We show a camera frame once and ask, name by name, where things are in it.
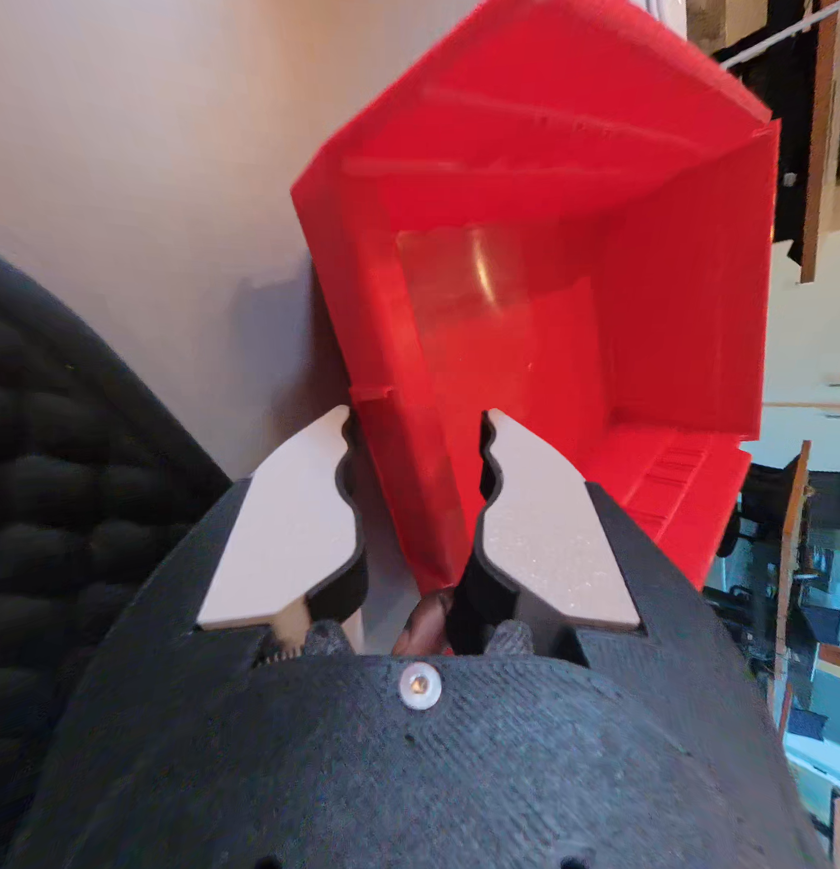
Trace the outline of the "red plastic bin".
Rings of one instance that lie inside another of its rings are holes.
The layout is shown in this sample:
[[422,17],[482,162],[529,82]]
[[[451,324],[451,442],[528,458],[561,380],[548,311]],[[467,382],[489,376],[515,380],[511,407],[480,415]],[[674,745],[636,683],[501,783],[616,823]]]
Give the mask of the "red plastic bin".
[[498,409],[698,590],[759,438],[779,124],[631,2],[486,2],[291,189],[422,592]]

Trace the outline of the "black mesh cushion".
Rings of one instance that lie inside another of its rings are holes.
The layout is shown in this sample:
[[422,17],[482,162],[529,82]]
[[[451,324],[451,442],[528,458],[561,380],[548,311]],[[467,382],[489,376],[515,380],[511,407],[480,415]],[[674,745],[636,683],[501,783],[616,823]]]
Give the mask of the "black mesh cushion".
[[230,484],[106,341],[0,257],[0,867],[100,642]]

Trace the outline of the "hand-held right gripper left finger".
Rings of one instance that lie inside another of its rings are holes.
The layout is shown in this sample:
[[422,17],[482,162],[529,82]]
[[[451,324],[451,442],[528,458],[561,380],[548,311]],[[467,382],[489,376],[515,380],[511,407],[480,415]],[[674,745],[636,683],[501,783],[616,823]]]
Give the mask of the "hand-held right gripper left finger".
[[361,608],[368,581],[345,477],[350,416],[347,405],[327,411],[252,473],[198,611],[200,628],[306,632]]

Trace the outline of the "person's right hand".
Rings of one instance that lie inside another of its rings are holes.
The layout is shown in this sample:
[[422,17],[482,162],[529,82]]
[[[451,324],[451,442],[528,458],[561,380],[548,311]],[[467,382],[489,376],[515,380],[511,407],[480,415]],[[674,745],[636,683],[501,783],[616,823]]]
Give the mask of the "person's right hand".
[[392,648],[396,657],[447,654],[447,617],[454,602],[452,588],[424,595],[416,604]]

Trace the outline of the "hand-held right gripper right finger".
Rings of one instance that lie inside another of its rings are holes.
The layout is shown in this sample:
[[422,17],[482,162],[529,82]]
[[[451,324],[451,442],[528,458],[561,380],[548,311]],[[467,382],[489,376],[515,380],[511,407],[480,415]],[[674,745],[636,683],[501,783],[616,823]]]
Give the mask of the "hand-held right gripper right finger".
[[483,504],[454,594],[452,649],[583,655],[583,629],[643,624],[584,476],[500,409],[480,426]]

